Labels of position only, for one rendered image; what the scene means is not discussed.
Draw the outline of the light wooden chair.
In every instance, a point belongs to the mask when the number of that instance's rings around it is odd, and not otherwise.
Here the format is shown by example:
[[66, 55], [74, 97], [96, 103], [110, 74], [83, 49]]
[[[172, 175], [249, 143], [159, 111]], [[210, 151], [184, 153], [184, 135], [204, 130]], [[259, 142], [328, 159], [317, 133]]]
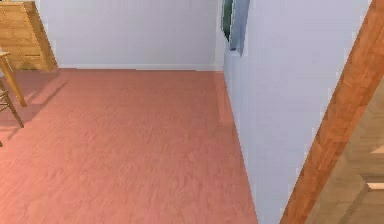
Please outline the light wooden chair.
[[24, 127], [24, 123], [21, 120], [18, 112], [16, 111], [12, 100], [9, 96], [9, 91], [5, 88], [5, 85], [0, 81], [0, 112], [9, 109], [21, 128]]

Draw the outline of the light wooden chest of drawers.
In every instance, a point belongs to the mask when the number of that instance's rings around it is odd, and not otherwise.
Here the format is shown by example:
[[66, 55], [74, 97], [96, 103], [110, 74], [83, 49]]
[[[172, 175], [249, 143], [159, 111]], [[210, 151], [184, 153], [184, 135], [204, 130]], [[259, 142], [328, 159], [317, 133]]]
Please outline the light wooden chest of drawers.
[[0, 48], [16, 70], [58, 68], [34, 0], [0, 1]]

